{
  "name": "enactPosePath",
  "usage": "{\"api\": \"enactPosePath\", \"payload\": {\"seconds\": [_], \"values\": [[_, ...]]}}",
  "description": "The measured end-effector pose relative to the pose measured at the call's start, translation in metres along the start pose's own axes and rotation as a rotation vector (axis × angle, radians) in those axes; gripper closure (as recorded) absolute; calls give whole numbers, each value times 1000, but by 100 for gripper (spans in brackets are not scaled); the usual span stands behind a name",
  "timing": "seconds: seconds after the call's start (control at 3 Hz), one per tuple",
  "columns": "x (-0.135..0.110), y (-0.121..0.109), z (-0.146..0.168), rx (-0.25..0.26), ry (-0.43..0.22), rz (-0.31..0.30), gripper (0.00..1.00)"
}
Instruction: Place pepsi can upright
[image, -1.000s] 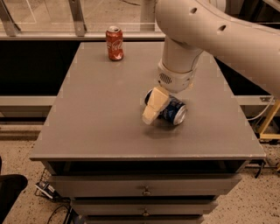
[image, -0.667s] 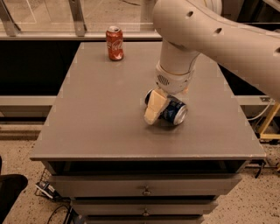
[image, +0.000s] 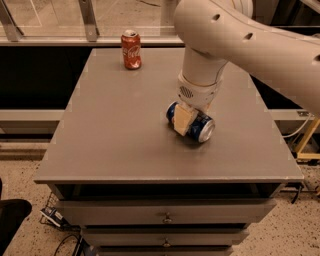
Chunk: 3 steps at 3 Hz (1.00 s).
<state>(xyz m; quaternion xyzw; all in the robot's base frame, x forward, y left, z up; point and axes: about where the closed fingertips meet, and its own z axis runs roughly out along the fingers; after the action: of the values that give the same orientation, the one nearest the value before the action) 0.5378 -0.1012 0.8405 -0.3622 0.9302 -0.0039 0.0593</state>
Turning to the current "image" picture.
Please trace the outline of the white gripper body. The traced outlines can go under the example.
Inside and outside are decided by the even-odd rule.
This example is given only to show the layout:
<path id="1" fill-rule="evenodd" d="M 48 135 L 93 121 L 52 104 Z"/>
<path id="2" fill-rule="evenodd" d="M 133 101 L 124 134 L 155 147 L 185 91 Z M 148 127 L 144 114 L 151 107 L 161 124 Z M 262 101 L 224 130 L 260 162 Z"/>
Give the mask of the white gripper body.
<path id="1" fill-rule="evenodd" d="M 182 102 L 201 111 L 206 104 L 211 104 L 223 82 L 221 72 L 216 74 L 214 82 L 208 85 L 198 85 L 190 82 L 183 73 L 178 75 L 177 94 Z"/>

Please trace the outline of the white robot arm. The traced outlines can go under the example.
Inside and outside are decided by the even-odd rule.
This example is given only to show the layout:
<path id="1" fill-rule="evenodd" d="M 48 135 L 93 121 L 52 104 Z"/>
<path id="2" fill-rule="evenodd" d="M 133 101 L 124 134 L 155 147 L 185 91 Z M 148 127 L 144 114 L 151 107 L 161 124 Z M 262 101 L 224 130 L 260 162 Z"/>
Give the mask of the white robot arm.
<path id="1" fill-rule="evenodd" d="M 231 62 L 314 115 L 320 114 L 320 41 L 272 28 L 250 18 L 252 4 L 242 0 L 181 0 L 174 27 L 185 44 L 179 83 L 182 95 L 174 129 L 187 133 L 198 111 L 207 111 Z"/>

